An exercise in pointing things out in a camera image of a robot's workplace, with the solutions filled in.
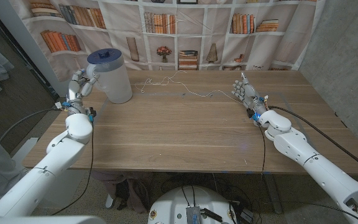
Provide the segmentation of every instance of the wood grain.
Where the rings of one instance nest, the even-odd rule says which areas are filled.
[[[134,84],[151,78],[160,82],[176,71],[130,71],[134,96],[124,104],[106,101],[104,93],[87,98],[99,111],[94,128],[94,168],[104,170],[149,170],[180,172],[260,172],[264,145],[260,130],[247,118],[240,103],[220,92],[200,97],[182,84],[146,85],[141,93]],[[358,140],[299,72],[246,72],[269,104],[291,109],[303,116],[358,157]],[[222,90],[229,94],[240,72],[189,71],[173,78],[199,94]],[[309,142],[349,174],[358,174],[358,163],[302,121],[282,111],[294,128],[304,130]],[[24,160],[32,167],[45,155],[47,144],[65,129],[65,114],[59,116]],[[90,144],[74,169],[90,166]],[[305,173],[281,155],[266,139],[266,172]]]

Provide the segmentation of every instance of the blue lid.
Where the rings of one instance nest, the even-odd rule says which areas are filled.
[[[117,60],[121,55],[118,49],[100,49],[90,54],[87,61],[94,65],[104,64]]]

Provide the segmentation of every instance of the bookshelf backdrop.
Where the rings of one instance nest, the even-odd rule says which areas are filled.
[[[10,0],[60,81],[119,49],[129,70],[297,70],[325,0]],[[171,50],[162,62],[159,47]]]

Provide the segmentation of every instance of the curtain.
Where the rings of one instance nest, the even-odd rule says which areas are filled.
[[[86,68],[87,56],[105,48],[119,49],[128,70],[298,70],[325,4],[325,0],[10,2],[60,81]]]

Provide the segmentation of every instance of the gray wall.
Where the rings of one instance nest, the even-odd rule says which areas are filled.
[[[326,1],[300,72],[358,137],[358,0]]]

